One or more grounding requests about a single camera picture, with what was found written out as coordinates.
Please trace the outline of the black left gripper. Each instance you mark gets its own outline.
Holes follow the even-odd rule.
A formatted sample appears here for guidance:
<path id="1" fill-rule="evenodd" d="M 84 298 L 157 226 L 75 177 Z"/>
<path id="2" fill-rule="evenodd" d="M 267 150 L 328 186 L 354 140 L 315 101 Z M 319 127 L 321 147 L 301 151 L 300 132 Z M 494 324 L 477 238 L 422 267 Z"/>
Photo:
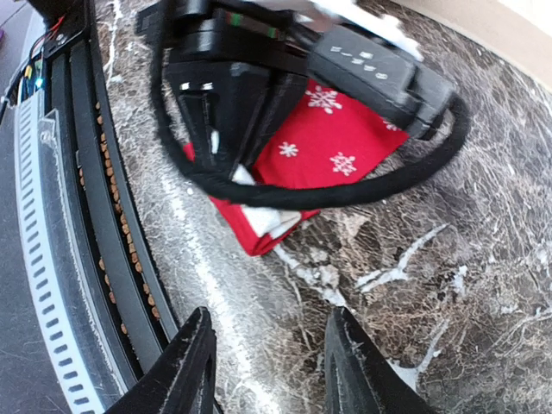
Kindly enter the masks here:
<path id="1" fill-rule="evenodd" d="M 252 169 L 303 97 L 319 39 L 290 7 L 246 1 L 159 1 L 139 11 L 135 32 L 152 48 L 153 103 L 164 103 L 167 82 L 195 163 L 227 180 L 238 164 L 240 104 L 262 104 L 240 159 Z"/>

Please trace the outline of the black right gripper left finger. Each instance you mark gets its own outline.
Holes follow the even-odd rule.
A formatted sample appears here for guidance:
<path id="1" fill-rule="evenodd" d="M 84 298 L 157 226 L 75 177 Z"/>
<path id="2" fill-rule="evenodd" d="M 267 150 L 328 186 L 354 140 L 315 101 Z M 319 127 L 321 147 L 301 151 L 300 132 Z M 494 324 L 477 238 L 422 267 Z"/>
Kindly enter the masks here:
<path id="1" fill-rule="evenodd" d="M 152 368 L 108 413 L 214 413 L 216 332 L 197 307 Z"/>

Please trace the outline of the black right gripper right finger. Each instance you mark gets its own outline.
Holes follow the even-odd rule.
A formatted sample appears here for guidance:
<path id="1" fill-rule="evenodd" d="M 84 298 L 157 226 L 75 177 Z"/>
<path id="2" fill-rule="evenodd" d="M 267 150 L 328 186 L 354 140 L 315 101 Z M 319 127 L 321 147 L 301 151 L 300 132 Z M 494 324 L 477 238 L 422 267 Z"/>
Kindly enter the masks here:
<path id="1" fill-rule="evenodd" d="M 345 307 L 332 310 L 324 339 L 328 413 L 434 413 L 385 360 Z"/>

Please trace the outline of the red snowflake santa sock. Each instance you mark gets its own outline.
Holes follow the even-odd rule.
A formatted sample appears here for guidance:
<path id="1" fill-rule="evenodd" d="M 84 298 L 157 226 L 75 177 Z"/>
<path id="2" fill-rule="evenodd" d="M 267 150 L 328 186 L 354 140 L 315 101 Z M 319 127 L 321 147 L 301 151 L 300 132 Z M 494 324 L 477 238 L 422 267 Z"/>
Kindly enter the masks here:
<path id="1" fill-rule="evenodd" d="M 311 189 L 364 179 L 406 142 L 408 135 L 362 103 L 315 81 L 252 169 L 238 166 L 234 182 Z M 252 208 L 214 199 L 213 204 L 250 256 L 271 251 L 314 210 Z"/>

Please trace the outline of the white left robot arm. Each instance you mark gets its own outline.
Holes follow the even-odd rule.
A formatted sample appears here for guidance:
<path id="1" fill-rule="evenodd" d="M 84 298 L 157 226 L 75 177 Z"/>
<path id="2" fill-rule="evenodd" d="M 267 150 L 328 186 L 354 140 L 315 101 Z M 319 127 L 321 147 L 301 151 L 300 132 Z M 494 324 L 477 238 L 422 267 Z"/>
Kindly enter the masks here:
<path id="1" fill-rule="evenodd" d="M 192 179 L 310 189 L 363 179 L 406 136 L 351 93 L 307 72 L 308 42 L 352 28 L 420 60 L 393 17 L 352 1 L 176 1 L 142 10 L 160 47 L 152 96 L 160 137 Z"/>

